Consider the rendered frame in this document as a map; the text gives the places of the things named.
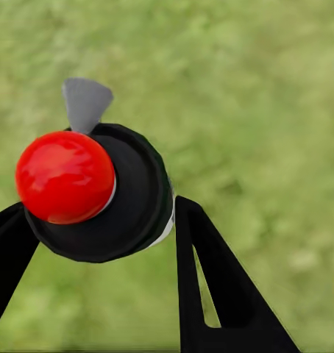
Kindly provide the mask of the pesticide atomizer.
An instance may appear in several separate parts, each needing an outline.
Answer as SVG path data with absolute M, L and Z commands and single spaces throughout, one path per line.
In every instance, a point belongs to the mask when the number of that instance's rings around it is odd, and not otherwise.
M 99 123 L 110 88 L 85 78 L 61 86 L 71 128 L 34 140 L 15 169 L 34 235 L 55 254 L 98 265 L 160 243 L 175 226 L 160 153 L 138 132 Z

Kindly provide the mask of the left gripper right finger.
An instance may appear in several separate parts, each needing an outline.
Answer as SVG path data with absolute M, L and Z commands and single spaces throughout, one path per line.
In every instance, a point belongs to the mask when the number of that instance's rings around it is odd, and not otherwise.
M 200 204 L 175 198 L 181 353 L 300 353 Z M 206 325 L 193 245 L 221 328 Z

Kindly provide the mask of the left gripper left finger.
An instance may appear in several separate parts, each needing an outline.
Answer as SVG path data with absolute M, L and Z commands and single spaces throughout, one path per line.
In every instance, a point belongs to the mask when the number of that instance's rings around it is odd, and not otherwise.
M 0 318 L 39 242 L 22 202 L 0 212 Z

